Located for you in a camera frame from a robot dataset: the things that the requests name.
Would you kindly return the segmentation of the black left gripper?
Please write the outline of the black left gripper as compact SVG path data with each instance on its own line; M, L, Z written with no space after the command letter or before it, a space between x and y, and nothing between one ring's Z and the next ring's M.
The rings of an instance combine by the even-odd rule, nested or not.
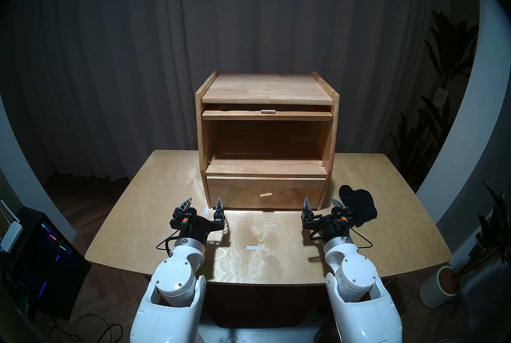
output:
M197 215L196 209L189 209L192 198L188 198L176 207L170 220L170 227L179 231L178 238L189 238L206 244L209 233L223 231L225 227L224 207L221 197L218 197L214 219L208 220Z

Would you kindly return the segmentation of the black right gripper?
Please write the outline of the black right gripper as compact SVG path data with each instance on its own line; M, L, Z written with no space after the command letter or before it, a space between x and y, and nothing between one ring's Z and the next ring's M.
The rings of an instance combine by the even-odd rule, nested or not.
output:
M314 215L309 200L306 197L302 208L302 225L310 230L309 240L328 242L337 237L348 237L349 230L357 221L350 209L346 209L342 201L332 198L331 213L328 215Z

